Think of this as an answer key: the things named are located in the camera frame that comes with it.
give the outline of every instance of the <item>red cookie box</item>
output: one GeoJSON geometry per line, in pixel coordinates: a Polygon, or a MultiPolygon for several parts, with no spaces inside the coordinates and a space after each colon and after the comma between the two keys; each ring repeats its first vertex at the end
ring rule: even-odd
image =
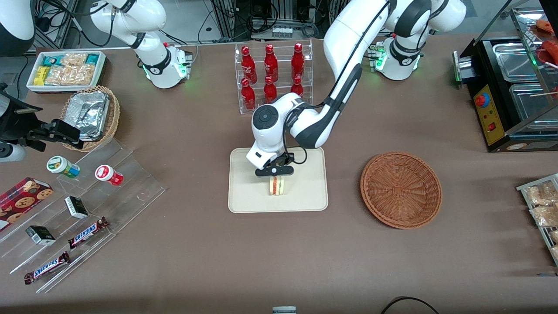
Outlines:
{"type": "Polygon", "coordinates": [[[25,178],[0,195],[0,231],[16,222],[53,192],[50,185],[33,178],[25,178]]]}

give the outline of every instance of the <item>round wicker basket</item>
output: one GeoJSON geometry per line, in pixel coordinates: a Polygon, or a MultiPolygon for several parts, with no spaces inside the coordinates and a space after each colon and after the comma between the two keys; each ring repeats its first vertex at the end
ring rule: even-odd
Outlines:
{"type": "Polygon", "coordinates": [[[426,225],[442,204],[442,188],[432,168],[402,152],[372,158],[362,171],[360,193],[376,218],[399,229],[426,225]]]}
{"type": "MultiPolygon", "coordinates": [[[[118,103],[118,99],[114,96],[113,92],[104,87],[104,86],[95,86],[93,88],[84,89],[83,91],[79,91],[79,93],[92,93],[92,92],[104,92],[110,96],[110,103],[108,106],[107,112],[107,121],[105,122],[104,130],[103,130],[103,137],[96,141],[96,142],[84,142],[82,149],[76,149],[68,144],[63,144],[64,147],[71,150],[83,151],[84,153],[88,153],[92,151],[95,147],[99,146],[102,142],[107,139],[110,139],[116,133],[116,129],[118,128],[118,119],[120,118],[120,104],[118,103]]],[[[66,116],[66,110],[68,109],[68,104],[70,100],[66,101],[66,105],[62,109],[62,114],[60,115],[60,119],[63,120],[66,116]]]]}

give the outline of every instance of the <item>yellow control panel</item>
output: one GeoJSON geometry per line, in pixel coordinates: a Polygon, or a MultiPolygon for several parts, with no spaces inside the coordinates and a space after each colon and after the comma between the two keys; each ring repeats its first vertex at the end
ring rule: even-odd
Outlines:
{"type": "Polygon", "coordinates": [[[473,101],[479,113],[480,125],[483,128],[484,137],[487,139],[488,145],[492,145],[502,139],[505,133],[488,85],[475,95],[473,101]]]}

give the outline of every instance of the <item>snickers bar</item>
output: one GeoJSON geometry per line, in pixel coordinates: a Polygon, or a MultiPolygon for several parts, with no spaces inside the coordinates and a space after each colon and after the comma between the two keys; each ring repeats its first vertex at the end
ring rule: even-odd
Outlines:
{"type": "Polygon", "coordinates": [[[49,273],[53,271],[55,268],[58,268],[60,265],[64,265],[64,264],[70,264],[70,256],[68,255],[68,252],[62,253],[60,257],[44,265],[38,270],[25,274],[25,278],[24,278],[25,284],[31,284],[32,282],[38,280],[44,274],[49,273]]]}
{"type": "Polygon", "coordinates": [[[82,244],[83,242],[87,241],[87,239],[92,237],[94,234],[96,234],[106,226],[108,226],[108,222],[105,219],[105,217],[102,217],[101,219],[97,220],[89,228],[85,229],[80,234],[76,235],[73,239],[68,240],[68,242],[70,243],[70,250],[82,244]]]}

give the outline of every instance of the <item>red bottle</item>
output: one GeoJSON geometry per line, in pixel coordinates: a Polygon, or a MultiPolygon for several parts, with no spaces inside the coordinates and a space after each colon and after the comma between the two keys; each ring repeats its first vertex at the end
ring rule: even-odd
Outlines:
{"type": "Polygon", "coordinates": [[[256,94],[254,94],[254,89],[250,86],[250,82],[247,78],[243,78],[241,83],[242,89],[240,93],[242,94],[242,101],[246,109],[250,111],[256,109],[256,94]]]}
{"type": "Polygon", "coordinates": [[[292,55],[291,68],[292,79],[295,79],[297,75],[300,75],[300,77],[304,76],[304,56],[302,54],[302,44],[299,42],[295,44],[295,53],[292,55]]]}
{"type": "Polygon", "coordinates": [[[295,76],[295,79],[292,80],[293,81],[293,85],[291,86],[291,93],[297,93],[300,98],[302,97],[302,94],[304,93],[304,88],[302,87],[302,78],[300,77],[300,75],[295,76]]]}
{"type": "Polygon", "coordinates": [[[272,103],[277,98],[277,87],[275,87],[270,75],[266,76],[266,86],[263,88],[263,93],[266,95],[266,103],[272,103]]]}
{"type": "Polygon", "coordinates": [[[266,45],[266,58],[263,61],[266,67],[266,75],[270,75],[274,82],[279,79],[279,68],[277,65],[277,57],[273,52],[273,45],[266,45]]]}
{"type": "Polygon", "coordinates": [[[258,81],[258,75],[256,75],[256,64],[252,56],[250,56],[250,49],[246,46],[242,47],[242,72],[244,77],[248,78],[250,84],[255,84],[258,81]]]}

